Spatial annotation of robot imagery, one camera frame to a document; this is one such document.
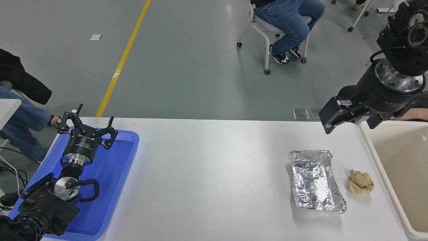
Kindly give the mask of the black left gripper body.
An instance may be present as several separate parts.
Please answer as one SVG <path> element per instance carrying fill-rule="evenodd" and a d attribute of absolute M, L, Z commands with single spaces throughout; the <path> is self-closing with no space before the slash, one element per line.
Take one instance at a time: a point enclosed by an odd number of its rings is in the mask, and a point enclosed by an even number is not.
<path fill-rule="evenodd" d="M 79 154 L 85 156 L 87 159 L 94 159 L 102 139 L 96 135 L 98 129 L 84 126 L 84 130 L 84 133 L 79 128 L 71 130 L 70 139 L 63 151 L 64 159 L 68 159 L 72 154 Z"/>

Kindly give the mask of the person's hand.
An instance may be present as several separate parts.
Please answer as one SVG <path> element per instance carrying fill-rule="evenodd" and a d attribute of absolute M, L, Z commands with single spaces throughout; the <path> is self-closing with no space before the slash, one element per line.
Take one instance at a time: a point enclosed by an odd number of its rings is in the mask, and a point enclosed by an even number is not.
<path fill-rule="evenodd" d="M 410 121 L 412 119 L 419 119 L 424 122 L 428 121 L 428 109 L 427 108 L 411 108 L 401 117 L 391 117 L 390 120 L 395 121 Z"/>

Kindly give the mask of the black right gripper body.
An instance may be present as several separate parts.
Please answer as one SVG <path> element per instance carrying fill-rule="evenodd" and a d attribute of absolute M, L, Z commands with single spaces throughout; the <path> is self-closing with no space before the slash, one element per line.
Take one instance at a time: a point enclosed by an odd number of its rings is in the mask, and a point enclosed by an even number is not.
<path fill-rule="evenodd" d="M 388 64 L 371 64 L 355 85 L 352 102 L 378 113 L 395 113 L 416 100 L 425 86 L 424 75 L 408 76 Z"/>

